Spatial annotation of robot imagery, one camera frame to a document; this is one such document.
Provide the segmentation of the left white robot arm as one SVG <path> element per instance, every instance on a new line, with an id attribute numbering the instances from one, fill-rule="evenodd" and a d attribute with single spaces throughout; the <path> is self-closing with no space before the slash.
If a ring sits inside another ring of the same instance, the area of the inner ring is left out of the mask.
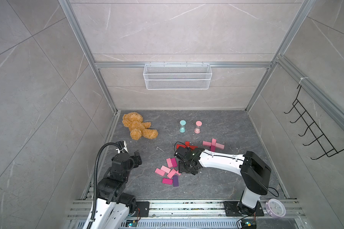
<path id="1" fill-rule="evenodd" d="M 131 170 L 142 164 L 140 153 L 116 154 L 104 177 L 97 183 L 92 209 L 84 229 L 118 229 L 136 210 L 136 197 L 124 192 Z"/>

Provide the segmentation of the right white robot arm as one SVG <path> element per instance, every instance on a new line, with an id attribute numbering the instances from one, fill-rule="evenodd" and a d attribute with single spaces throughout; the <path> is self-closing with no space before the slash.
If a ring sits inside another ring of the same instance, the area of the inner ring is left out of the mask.
<path id="1" fill-rule="evenodd" d="M 196 175 L 201 168 L 215 168 L 242 176 L 246 187 L 237 205 L 240 214 L 253 215 L 261 196 L 269 192 L 271 168 L 252 151 L 230 155 L 203 148 L 179 147 L 174 156 L 179 160 L 180 173 Z"/>

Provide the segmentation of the purple block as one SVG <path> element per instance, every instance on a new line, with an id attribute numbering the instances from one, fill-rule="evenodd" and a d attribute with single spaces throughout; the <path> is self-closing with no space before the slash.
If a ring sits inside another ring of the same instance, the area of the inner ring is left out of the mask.
<path id="1" fill-rule="evenodd" d="M 173 186 L 179 187 L 179 176 L 178 175 L 173 176 Z"/>

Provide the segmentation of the pink block carried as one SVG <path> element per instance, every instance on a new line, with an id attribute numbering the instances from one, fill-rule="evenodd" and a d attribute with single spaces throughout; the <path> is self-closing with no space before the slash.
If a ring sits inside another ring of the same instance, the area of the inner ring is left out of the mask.
<path id="1" fill-rule="evenodd" d="M 203 146 L 211 147 L 212 143 L 211 142 L 203 141 Z"/>
<path id="2" fill-rule="evenodd" d="M 222 144 L 218 144 L 218 143 L 216 143 L 216 148 L 219 148 L 219 149 L 224 149 L 224 148 L 225 148 L 225 146 L 224 146 L 224 145 L 222 145 Z"/>

